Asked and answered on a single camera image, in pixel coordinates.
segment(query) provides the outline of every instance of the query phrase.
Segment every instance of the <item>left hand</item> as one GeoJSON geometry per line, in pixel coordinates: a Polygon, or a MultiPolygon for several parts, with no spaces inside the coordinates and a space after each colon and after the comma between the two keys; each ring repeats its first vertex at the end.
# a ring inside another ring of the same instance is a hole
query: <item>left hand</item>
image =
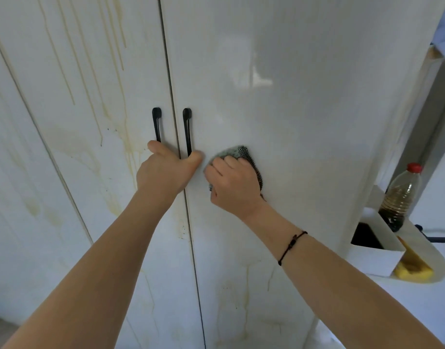
{"type": "Polygon", "coordinates": [[[138,169],[138,191],[153,190],[156,196],[173,201],[195,174],[203,155],[194,151],[189,158],[179,159],[158,141],[149,141],[148,148],[153,155],[138,169]]]}

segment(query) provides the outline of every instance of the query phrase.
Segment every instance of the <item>black handle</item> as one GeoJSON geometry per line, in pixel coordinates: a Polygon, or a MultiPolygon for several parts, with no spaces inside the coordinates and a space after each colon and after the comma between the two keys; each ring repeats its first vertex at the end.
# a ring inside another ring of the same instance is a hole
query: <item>black handle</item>
{"type": "Polygon", "coordinates": [[[184,117],[184,130],[185,130],[185,141],[187,143],[187,156],[192,153],[192,143],[190,141],[190,119],[192,117],[192,110],[190,108],[185,108],[182,116],[184,117]]]}
{"type": "Polygon", "coordinates": [[[162,116],[161,108],[153,108],[151,114],[153,115],[153,124],[155,125],[156,140],[158,142],[161,142],[160,124],[158,122],[158,119],[161,119],[162,116]]]}

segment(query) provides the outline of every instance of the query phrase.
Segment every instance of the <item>sponge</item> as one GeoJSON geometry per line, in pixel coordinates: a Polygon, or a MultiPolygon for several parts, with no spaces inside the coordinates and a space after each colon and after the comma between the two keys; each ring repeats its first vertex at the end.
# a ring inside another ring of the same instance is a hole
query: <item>sponge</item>
{"type": "MultiPolygon", "coordinates": [[[[250,165],[253,167],[254,171],[256,172],[256,177],[258,178],[258,183],[260,184],[260,191],[261,191],[261,189],[263,188],[263,179],[261,178],[261,174],[258,171],[258,168],[256,167],[256,165],[254,164],[253,158],[251,157],[247,147],[245,147],[245,146],[230,147],[222,152],[219,152],[213,158],[211,158],[209,164],[211,164],[213,162],[214,158],[219,157],[219,158],[224,159],[228,155],[230,155],[231,157],[234,157],[236,159],[243,158],[250,163],[250,165]]],[[[212,189],[213,189],[213,185],[210,184],[209,190],[211,191],[212,189]]]]}

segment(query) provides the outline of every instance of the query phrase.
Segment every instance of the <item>right hand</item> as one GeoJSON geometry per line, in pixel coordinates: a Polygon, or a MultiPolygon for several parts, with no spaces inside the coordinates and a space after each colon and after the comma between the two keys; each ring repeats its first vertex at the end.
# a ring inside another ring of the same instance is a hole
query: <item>right hand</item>
{"type": "Polygon", "coordinates": [[[211,202],[242,221],[265,204],[256,172],[243,158],[215,158],[206,167],[205,177],[213,185],[211,202]]]}

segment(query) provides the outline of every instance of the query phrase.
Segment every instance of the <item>cabinet door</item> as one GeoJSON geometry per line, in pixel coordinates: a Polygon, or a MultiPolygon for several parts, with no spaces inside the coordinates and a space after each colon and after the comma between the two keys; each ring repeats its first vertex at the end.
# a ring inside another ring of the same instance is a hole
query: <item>cabinet door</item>
{"type": "MultiPolygon", "coordinates": [[[[95,241],[136,191],[153,107],[177,146],[158,2],[0,0],[0,46],[95,241]]],[[[203,347],[183,194],[151,240],[129,324],[119,347],[203,347]]]]}
{"type": "Polygon", "coordinates": [[[21,324],[89,247],[0,54],[0,317],[21,324]]]}
{"type": "MultiPolygon", "coordinates": [[[[444,5],[162,0],[180,147],[190,107],[194,149],[246,145],[266,200],[344,249],[444,5]]],[[[186,192],[207,348],[300,348],[313,314],[277,262],[201,170],[186,192]]]]}

